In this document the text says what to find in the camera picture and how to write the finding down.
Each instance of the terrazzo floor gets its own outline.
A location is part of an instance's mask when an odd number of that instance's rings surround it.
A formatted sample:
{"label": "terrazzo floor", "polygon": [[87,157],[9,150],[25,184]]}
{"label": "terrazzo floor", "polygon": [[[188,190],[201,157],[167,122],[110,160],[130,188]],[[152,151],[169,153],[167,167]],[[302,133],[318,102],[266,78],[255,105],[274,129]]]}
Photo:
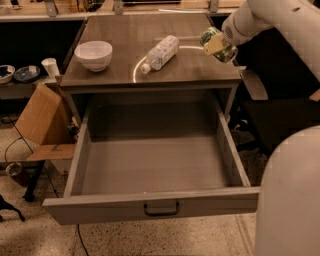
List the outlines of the terrazzo floor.
{"label": "terrazzo floor", "polygon": [[[4,151],[17,137],[8,124],[0,125],[0,162]],[[7,158],[28,155],[28,148],[18,140],[10,147]],[[245,153],[246,169],[263,168],[258,153]],[[63,195],[67,174],[60,174],[50,163],[46,169],[57,191]],[[0,171],[0,194],[20,209],[26,221],[13,211],[1,210],[0,255],[86,255],[77,226],[60,226],[42,208],[45,198],[56,197],[49,176],[42,172],[35,200],[26,202],[21,187],[4,171]],[[117,222],[80,225],[80,233],[88,255],[253,255],[255,213],[199,218]]]}

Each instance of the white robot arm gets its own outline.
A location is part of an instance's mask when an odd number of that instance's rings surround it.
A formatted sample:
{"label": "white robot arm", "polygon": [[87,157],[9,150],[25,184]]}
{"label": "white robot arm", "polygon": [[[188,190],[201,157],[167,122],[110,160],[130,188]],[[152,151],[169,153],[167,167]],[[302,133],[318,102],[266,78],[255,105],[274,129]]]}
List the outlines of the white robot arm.
{"label": "white robot arm", "polygon": [[247,0],[223,23],[224,39],[239,45],[275,27],[320,81],[320,10],[308,0]]}

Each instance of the clear bottle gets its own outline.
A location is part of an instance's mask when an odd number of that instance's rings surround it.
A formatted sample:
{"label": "clear bottle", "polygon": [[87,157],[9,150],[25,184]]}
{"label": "clear bottle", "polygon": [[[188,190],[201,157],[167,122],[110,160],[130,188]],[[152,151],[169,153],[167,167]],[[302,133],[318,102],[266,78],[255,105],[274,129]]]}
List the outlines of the clear bottle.
{"label": "clear bottle", "polygon": [[219,29],[209,27],[201,36],[201,45],[204,47],[207,55],[215,56],[221,62],[229,62],[235,59],[238,54],[238,48],[229,44]]}
{"label": "clear bottle", "polygon": [[179,40],[169,35],[152,48],[141,66],[144,74],[151,70],[160,70],[179,50]]}

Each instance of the drawer handle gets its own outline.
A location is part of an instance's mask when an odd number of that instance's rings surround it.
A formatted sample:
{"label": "drawer handle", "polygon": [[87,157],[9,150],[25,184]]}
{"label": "drawer handle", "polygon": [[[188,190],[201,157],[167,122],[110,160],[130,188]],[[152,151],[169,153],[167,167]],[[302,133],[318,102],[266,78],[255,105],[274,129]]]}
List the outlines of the drawer handle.
{"label": "drawer handle", "polygon": [[180,212],[180,205],[179,202],[176,202],[176,210],[173,212],[149,212],[148,211],[148,205],[144,204],[144,213],[145,215],[149,216],[149,217],[165,217],[165,216],[173,216],[173,215],[177,215]]}

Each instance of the white bowl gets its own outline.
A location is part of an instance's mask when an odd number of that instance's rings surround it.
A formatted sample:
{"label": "white bowl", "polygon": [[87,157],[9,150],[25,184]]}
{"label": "white bowl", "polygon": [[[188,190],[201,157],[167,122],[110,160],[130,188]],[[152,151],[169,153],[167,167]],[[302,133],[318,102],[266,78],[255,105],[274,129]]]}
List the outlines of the white bowl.
{"label": "white bowl", "polygon": [[112,46],[104,41],[89,41],[77,46],[77,60],[93,72],[104,70],[112,58]]}
{"label": "white bowl", "polygon": [[9,83],[13,77],[15,68],[10,65],[0,66],[0,84]]}

